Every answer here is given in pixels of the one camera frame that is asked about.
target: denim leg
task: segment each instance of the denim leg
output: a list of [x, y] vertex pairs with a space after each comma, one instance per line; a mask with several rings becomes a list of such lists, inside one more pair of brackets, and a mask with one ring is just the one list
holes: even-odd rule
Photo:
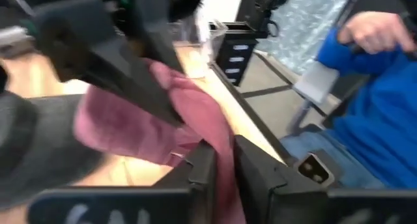
[[312, 150], [323, 149], [326, 151], [343, 169], [344, 174], [340, 178], [340, 182], [346, 188], [385, 187], [342, 144], [338, 143], [325, 132], [304, 132], [299, 136], [284, 137], [280, 141], [290, 155], [299, 160], [305, 158], [308, 152]]

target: person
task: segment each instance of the person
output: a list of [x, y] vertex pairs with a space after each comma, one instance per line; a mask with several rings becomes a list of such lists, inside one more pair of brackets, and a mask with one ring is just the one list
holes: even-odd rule
[[[353, 54], [353, 42], [366, 52]], [[284, 137], [283, 146], [300, 160], [325, 150], [343, 169], [346, 188], [417, 188], [417, 62], [406, 56], [415, 50], [397, 14], [361, 12], [332, 29], [317, 60], [371, 81], [332, 129]]]

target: white wall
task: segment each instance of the white wall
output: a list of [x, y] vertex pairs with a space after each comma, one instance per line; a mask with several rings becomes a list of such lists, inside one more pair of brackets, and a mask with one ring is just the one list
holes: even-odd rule
[[222, 22], [234, 22], [241, 0], [203, 0], [205, 12]]

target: pink fabric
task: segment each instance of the pink fabric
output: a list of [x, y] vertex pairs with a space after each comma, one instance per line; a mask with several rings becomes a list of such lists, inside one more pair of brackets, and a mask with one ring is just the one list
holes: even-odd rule
[[217, 152], [215, 224], [245, 224], [235, 180], [232, 131], [219, 105], [184, 75], [148, 61], [187, 126], [176, 129], [131, 103], [89, 87], [79, 104], [74, 133], [85, 145], [104, 152], [176, 166], [204, 139]]

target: blurry patterned curtain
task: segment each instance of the blurry patterned curtain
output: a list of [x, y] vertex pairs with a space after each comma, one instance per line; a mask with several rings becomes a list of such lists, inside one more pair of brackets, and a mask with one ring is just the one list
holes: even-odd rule
[[297, 74], [311, 66], [329, 28], [348, 0], [289, 0], [272, 19], [280, 26], [277, 38], [260, 40], [266, 51]]

